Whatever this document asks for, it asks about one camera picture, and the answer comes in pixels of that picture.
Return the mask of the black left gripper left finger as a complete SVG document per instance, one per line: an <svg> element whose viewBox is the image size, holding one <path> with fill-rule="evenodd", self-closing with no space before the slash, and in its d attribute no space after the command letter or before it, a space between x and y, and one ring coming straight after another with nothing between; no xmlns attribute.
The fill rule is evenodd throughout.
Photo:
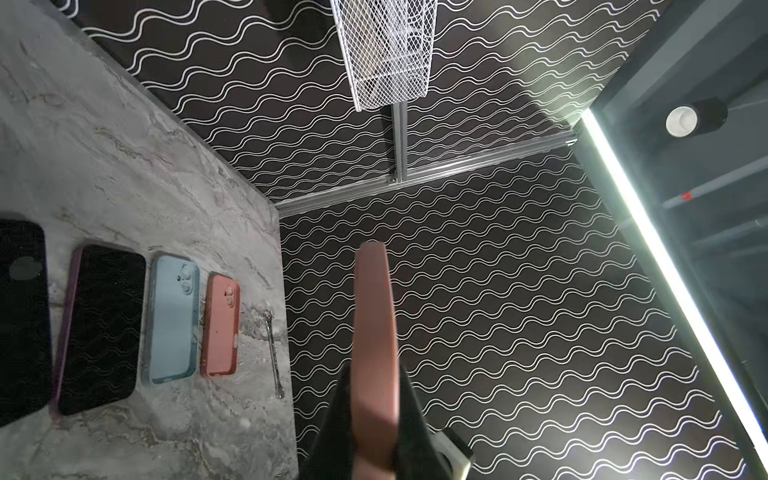
<svg viewBox="0 0 768 480"><path fill-rule="evenodd" d="M350 366L342 366L323 425L299 479L351 479L355 441L350 411Z"/></svg>

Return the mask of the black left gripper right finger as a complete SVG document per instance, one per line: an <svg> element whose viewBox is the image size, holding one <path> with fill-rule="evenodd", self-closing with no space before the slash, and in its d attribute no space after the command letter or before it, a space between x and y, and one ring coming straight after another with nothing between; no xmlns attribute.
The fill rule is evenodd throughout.
<svg viewBox="0 0 768 480"><path fill-rule="evenodd" d="M395 452L397 479L451 479L452 474L434 448L431 433L412 383L403 366L399 367L399 420Z"/></svg>

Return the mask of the black phone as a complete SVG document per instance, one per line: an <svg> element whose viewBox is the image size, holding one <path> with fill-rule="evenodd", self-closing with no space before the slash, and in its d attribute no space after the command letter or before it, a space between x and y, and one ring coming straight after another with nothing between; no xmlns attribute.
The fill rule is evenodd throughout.
<svg viewBox="0 0 768 480"><path fill-rule="evenodd" d="M1 221L1 424L44 407L52 396L52 346L43 229Z"/></svg>
<svg viewBox="0 0 768 480"><path fill-rule="evenodd" d="M396 318L387 251L366 242L355 257L350 366L354 479L394 479L400 414Z"/></svg>

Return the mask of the pink phone case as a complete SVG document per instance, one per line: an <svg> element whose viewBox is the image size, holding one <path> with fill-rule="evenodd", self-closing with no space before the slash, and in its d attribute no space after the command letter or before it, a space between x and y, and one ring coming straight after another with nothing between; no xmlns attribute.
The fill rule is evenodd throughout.
<svg viewBox="0 0 768 480"><path fill-rule="evenodd" d="M207 282L200 361L201 375L233 375L237 369L240 286L236 280L212 273Z"/></svg>

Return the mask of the light blue phone case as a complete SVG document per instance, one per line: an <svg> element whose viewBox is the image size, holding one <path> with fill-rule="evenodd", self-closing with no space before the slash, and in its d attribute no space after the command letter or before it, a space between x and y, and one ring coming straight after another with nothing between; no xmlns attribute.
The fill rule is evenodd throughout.
<svg viewBox="0 0 768 480"><path fill-rule="evenodd" d="M161 253L152 263L144 377L160 385L192 376L200 319L200 270L185 257Z"/></svg>

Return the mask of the black phone taken from case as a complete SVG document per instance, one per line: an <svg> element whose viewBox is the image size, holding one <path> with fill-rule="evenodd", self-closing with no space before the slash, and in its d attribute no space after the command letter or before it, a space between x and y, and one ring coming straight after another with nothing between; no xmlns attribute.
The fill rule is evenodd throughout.
<svg viewBox="0 0 768 480"><path fill-rule="evenodd" d="M135 389L146 260L88 243L75 252L60 331L53 407L70 416L124 400Z"/></svg>

